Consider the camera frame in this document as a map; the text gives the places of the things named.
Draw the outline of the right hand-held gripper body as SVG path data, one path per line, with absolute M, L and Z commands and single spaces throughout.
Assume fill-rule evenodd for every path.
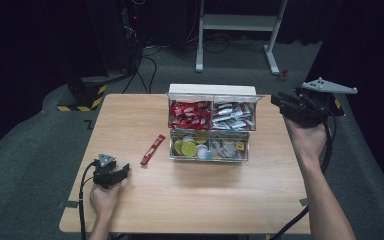
M 309 128 L 325 122 L 329 117 L 344 116 L 335 94 L 357 94 L 358 89 L 318 78 L 304 82 L 295 93 L 288 105 L 288 118 Z

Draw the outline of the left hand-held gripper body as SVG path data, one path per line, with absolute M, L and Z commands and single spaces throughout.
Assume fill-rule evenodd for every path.
M 104 189 L 110 189 L 113 185 L 122 182 L 124 172 L 122 170 L 114 172 L 116 166 L 117 162 L 114 156 L 99 153 L 95 160 L 93 182 Z

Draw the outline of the red stick packet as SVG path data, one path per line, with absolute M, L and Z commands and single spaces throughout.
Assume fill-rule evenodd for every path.
M 158 149 L 158 147 L 162 144 L 162 142 L 166 139 L 164 135 L 159 135 L 154 143 L 151 145 L 151 147 L 147 150 L 147 152 L 144 154 L 140 164 L 142 166 L 147 165 L 152 156 L 154 155 L 155 151 Z

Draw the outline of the clear organizer box white top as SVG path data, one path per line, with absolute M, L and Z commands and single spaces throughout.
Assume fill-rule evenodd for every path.
M 172 84 L 167 92 L 168 97 L 168 121 L 169 107 L 173 101 L 181 102 L 211 102 L 211 123 L 209 130 L 194 130 L 194 129 L 172 129 L 170 128 L 170 158 L 173 160 L 183 161 L 213 161 L 213 162 L 246 162 L 248 160 L 249 139 L 253 131 L 231 131 L 231 130 L 214 130 L 212 128 L 212 115 L 215 103 L 220 102 L 249 102 L 255 104 L 255 130 L 256 130 L 256 115 L 257 104 L 262 99 L 262 96 L 256 93 L 253 86 L 235 86 L 235 85 L 208 85 L 208 84 Z M 224 139 L 236 142 L 243 142 L 245 150 L 237 150 L 233 158 L 215 158 L 211 153 L 208 160 L 201 160 L 195 157 L 186 157 L 177 155 L 174 150 L 174 142 L 181 139 L 185 135 L 193 135 L 196 131 L 207 131 L 210 133 L 209 140 L 205 144 L 210 151 L 210 141 L 212 139 Z

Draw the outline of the person's left hand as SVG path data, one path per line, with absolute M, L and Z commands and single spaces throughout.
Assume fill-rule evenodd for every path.
M 115 184 L 110 189 L 94 185 L 90 193 L 90 204 L 100 219 L 110 219 L 117 203 L 121 184 Z

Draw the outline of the person's right hand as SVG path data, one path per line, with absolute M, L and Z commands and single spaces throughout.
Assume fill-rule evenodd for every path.
M 303 128 L 288 118 L 284 118 L 284 120 L 290 133 L 293 149 L 299 161 L 302 163 L 318 162 L 327 141 L 324 126 L 318 125 L 316 127 Z

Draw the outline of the pile of silver packets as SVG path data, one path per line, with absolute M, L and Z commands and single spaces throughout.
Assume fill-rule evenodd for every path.
M 215 103 L 212 128 L 214 130 L 254 131 L 255 104 L 249 102 Z

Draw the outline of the heap of grey sachets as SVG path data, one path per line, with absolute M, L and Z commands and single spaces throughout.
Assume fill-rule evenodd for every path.
M 236 155 L 236 143 L 224 139 L 212 139 L 210 151 L 215 158 L 233 158 Z

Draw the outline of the black yellow striped base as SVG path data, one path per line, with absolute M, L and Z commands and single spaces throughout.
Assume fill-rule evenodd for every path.
M 62 112 L 94 111 L 100 105 L 106 88 L 106 84 L 88 84 L 81 79 L 73 80 L 63 88 L 57 109 Z

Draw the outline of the pile of red packets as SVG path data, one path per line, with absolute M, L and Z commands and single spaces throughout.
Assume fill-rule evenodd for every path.
M 209 130 L 210 123 L 210 101 L 173 101 L 170 104 L 168 126 L 172 129 Z

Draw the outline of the white metal stand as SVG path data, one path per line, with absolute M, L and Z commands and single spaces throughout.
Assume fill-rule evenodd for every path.
M 283 20 L 288 0 L 281 0 L 278 13 L 273 16 L 259 15 L 233 15 L 233 14 L 207 14 L 205 12 L 205 0 L 200 0 L 198 44 L 196 52 L 195 70 L 202 72 L 204 69 L 203 39 L 205 30 L 226 31 L 254 31 L 270 32 L 271 37 L 267 45 L 263 46 L 265 56 L 273 75 L 279 75 L 281 71 L 273 54 L 273 48 Z

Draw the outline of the dark equipment rack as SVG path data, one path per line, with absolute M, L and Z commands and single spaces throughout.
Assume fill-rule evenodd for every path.
M 138 4 L 134 0 L 117 0 L 121 18 L 124 43 L 127 48 L 128 63 L 126 73 L 135 73 L 140 65 L 143 51 L 143 31 L 138 14 Z

